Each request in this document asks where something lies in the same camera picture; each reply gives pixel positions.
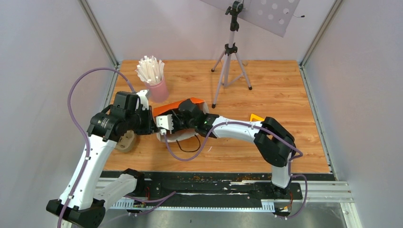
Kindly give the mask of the orange paper bag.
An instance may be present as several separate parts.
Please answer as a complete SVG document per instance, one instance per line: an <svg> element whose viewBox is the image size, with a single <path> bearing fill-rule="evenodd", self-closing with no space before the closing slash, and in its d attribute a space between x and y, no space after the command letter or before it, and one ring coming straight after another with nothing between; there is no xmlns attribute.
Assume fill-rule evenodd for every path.
<svg viewBox="0 0 403 228"><path fill-rule="evenodd" d="M192 97L154 108L153 112L157 139L163 143L178 143L198 136L197 122L209 109L204 100Z"/></svg>

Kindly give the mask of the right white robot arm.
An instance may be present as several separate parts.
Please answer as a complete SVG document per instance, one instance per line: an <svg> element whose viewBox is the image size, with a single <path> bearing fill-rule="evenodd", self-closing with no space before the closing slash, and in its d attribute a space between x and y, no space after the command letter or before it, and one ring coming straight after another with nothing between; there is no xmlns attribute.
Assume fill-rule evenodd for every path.
<svg viewBox="0 0 403 228"><path fill-rule="evenodd" d="M168 112L173 116L173 131L193 129L207 138L231 138L254 144L264 161L271 165L271 191L277 198L290 193L290 161L297 153L295 138L276 119L236 121L206 113L190 99Z"/></svg>

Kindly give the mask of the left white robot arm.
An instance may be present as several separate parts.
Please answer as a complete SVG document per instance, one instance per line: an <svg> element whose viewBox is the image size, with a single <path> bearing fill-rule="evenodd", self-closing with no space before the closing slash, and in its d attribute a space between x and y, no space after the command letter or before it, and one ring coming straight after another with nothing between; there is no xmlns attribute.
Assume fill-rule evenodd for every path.
<svg viewBox="0 0 403 228"><path fill-rule="evenodd" d="M125 133L157 132L148 104L149 93L117 92L113 104L91 118L76 170L59 198L48 202L48 212L82 228L97 228L106 211L122 197L141 196L145 192L144 174L133 169L126 169L100 190L96 190L96 185L109 155Z"/></svg>

